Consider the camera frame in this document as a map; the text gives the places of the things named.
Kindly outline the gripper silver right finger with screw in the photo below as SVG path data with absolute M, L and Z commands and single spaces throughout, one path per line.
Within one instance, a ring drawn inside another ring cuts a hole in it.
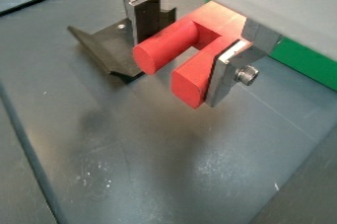
M 212 108 L 228 96 L 238 83 L 251 86 L 260 71 L 252 63 L 271 55 L 282 41 L 282 34 L 248 19 L 242 38 L 216 55 L 211 68 L 204 102 Z

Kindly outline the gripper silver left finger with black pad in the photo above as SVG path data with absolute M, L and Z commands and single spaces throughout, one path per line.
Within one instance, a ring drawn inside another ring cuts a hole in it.
M 160 30 L 162 0 L 124 0 L 124 6 L 139 44 Z

